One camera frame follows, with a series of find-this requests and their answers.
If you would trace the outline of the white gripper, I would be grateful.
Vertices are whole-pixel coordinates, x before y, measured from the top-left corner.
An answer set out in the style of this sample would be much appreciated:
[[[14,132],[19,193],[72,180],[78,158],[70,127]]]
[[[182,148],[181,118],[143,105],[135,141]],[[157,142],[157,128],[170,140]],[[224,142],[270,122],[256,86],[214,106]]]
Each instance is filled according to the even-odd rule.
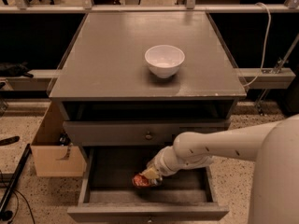
[[[179,170],[188,170],[192,166],[183,157],[184,152],[174,146],[162,148],[149,162],[149,168],[141,175],[147,179],[158,179],[161,176],[170,176]]]

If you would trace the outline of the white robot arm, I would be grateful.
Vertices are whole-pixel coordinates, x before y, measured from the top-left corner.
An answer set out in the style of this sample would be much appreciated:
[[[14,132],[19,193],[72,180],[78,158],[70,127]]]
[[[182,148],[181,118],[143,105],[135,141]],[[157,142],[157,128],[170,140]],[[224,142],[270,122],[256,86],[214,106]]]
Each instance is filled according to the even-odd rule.
[[[185,132],[161,149],[147,179],[204,167],[212,157],[255,163],[249,224],[299,224],[299,116],[218,133]]]

